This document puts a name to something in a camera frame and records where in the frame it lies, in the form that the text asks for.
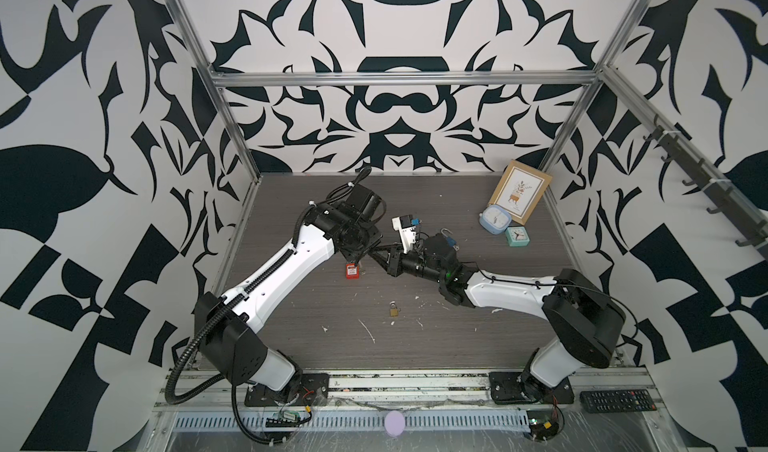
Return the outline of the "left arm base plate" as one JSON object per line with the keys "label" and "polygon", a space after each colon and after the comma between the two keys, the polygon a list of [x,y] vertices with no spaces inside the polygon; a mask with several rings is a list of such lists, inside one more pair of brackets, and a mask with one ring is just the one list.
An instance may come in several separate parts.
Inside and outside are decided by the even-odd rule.
{"label": "left arm base plate", "polygon": [[264,384],[249,381],[244,405],[251,408],[303,405],[306,399],[324,399],[329,382],[328,373],[295,374],[283,389],[274,391]]}

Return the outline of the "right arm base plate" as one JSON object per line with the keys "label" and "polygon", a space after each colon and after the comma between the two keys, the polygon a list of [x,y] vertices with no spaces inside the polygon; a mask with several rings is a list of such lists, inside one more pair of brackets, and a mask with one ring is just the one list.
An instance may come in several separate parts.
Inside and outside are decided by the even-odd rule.
{"label": "right arm base plate", "polygon": [[495,371],[488,374],[491,400],[497,405],[558,404],[575,401],[574,389],[568,378],[556,387],[549,387],[523,372]]}

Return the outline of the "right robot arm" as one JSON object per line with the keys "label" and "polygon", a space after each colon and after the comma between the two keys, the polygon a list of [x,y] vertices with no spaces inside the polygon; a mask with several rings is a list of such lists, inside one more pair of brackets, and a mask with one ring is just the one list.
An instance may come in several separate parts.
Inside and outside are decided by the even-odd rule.
{"label": "right robot arm", "polygon": [[368,255],[393,277],[409,274],[437,283],[453,305],[499,308],[547,321],[554,339],[531,355],[516,379],[513,393],[522,402],[552,395],[583,367],[609,367],[626,322],[616,301],[575,269],[540,278],[494,274],[461,261],[443,234],[418,237],[410,248],[380,245]]}

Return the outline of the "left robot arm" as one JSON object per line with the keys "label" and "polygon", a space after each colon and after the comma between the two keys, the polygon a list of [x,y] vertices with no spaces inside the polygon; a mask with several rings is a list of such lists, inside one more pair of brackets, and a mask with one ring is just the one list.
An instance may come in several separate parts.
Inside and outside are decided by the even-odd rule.
{"label": "left robot arm", "polygon": [[[371,167],[335,188],[300,213],[290,240],[256,272],[219,296],[206,293],[195,304],[194,335],[176,359],[164,388],[168,404],[191,400],[216,383],[232,387],[250,381],[264,387],[277,402],[292,401],[302,372],[285,354],[267,347],[258,334],[280,303],[315,268],[340,253],[357,263],[381,240],[375,216],[382,199],[363,185]],[[181,373],[201,353],[217,375],[188,392],[176,390]]]}

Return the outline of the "red padlock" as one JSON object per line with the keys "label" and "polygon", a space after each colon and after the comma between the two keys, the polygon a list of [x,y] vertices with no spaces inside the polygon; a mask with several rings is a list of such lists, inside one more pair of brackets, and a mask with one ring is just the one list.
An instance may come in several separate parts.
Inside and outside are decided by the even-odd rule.
{"label": "red padlock", "polygon": [[360,268],[356,263],[347,263],[345,266],[345,277],[349,280],[358,279],[360,277]]}

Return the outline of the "small brass padlock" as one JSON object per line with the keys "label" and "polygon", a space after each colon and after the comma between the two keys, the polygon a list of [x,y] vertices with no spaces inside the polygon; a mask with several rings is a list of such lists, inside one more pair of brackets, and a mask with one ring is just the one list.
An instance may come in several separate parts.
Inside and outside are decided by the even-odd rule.
{"label": "small brass padlock", "polygon": [[389,312],[391,317],[398,317],[400,309],[395,301],[392,301],[389,304]]}

